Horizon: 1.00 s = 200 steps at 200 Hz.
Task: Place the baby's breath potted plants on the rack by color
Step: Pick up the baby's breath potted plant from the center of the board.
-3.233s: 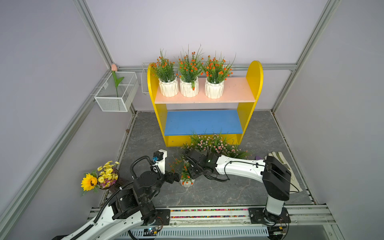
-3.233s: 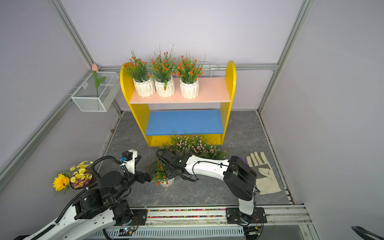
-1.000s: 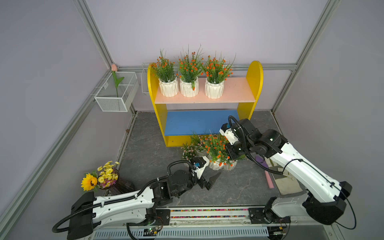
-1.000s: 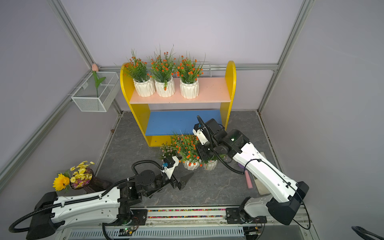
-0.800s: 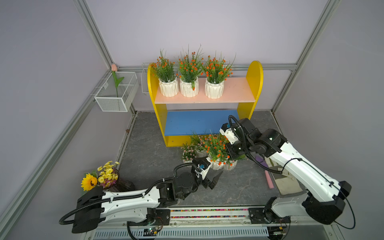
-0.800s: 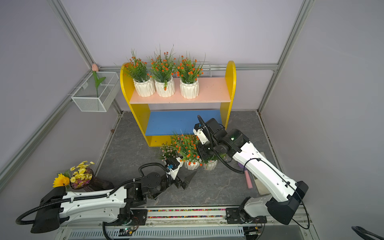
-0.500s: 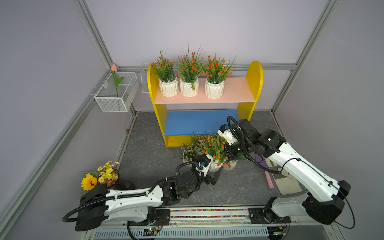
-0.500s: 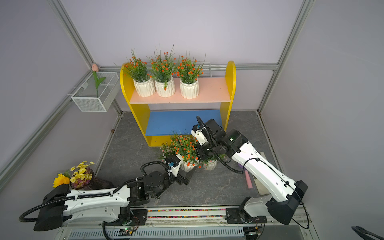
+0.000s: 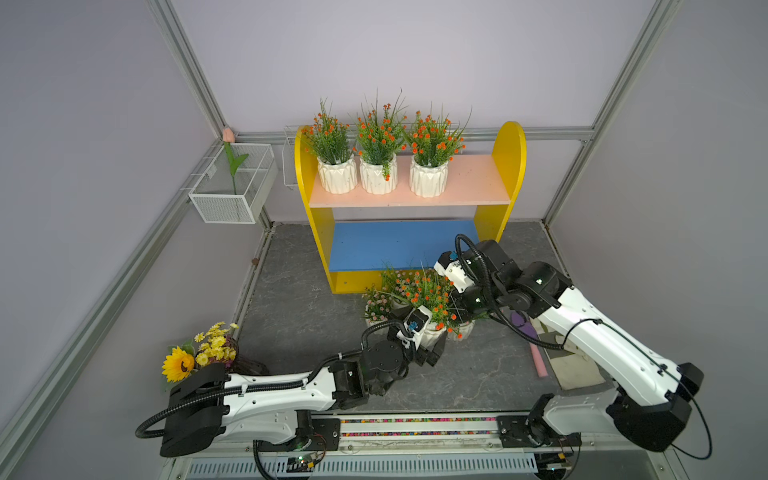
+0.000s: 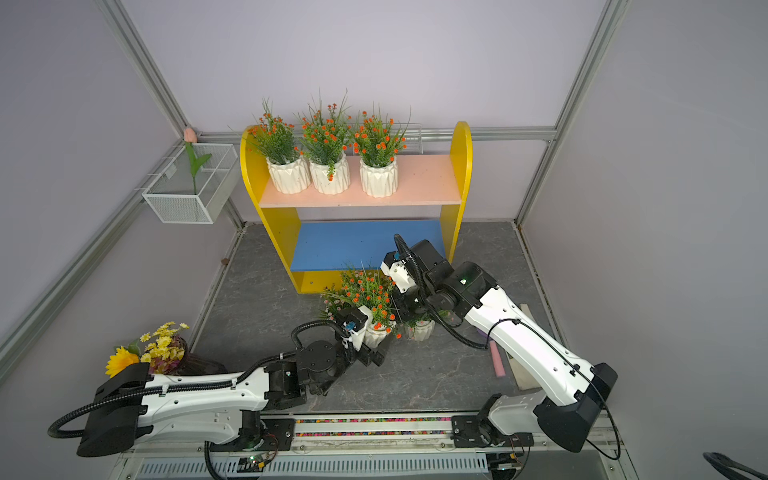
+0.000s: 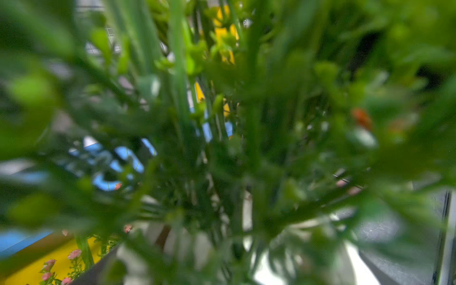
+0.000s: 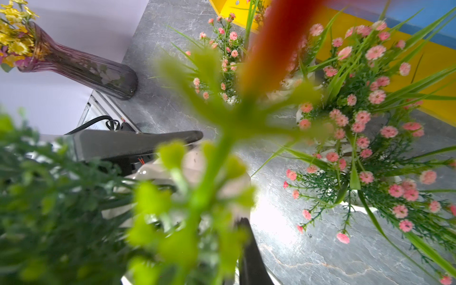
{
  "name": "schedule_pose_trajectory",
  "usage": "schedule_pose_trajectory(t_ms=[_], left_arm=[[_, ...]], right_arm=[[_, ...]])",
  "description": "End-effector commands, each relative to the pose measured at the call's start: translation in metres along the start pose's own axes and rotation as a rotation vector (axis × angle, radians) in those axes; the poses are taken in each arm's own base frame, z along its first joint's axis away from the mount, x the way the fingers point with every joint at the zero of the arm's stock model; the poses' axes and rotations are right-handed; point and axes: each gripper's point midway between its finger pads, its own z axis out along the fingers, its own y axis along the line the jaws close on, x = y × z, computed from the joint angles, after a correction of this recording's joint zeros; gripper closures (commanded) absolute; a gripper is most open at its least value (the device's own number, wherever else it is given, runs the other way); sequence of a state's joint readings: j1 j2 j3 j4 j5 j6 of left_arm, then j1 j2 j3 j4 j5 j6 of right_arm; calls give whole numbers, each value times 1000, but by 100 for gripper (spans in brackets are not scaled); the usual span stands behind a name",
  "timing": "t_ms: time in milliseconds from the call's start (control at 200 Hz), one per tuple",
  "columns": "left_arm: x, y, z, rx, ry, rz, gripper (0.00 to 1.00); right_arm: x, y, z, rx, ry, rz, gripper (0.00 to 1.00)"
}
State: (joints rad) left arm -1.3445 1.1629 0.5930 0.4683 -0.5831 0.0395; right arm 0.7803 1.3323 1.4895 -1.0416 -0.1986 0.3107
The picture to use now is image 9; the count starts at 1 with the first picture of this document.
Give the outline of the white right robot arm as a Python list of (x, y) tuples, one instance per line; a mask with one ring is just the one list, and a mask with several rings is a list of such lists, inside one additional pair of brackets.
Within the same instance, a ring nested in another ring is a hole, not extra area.
[(452, 284), (461, 319), (480, 314), (529, 343), (551, 351), (573, 346), (613, 381), (613, 388), (574, 397), (547, 394), (529, 411), (522, 437), (543, 446), (553, 437), (620, 434), (634, 445), (663, 452), (674, 445), (691, 414), (704, 374), (655, 353), (600, 312), (556, 267), (525, 268), (494, 240), (474, 243), (463, 234), (443, 253), (435, 271)]

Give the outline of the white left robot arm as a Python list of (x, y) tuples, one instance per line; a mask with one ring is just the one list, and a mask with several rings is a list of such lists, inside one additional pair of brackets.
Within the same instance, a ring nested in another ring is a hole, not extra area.
[(406, 378), (411, 365), (435, 365), (447, 333), (432, 330), (431, 319), (425, 307), (399, 309), (394, 319), (366, 328), (359, 349), (331, 355), (309, 372), (253, 376), (205, 366), (173, 386), (167, 407), (135, 435), (160, 439), (165, 458), (220, 441), (303, 447), (317, 435), (313, 414), (361, 406)]

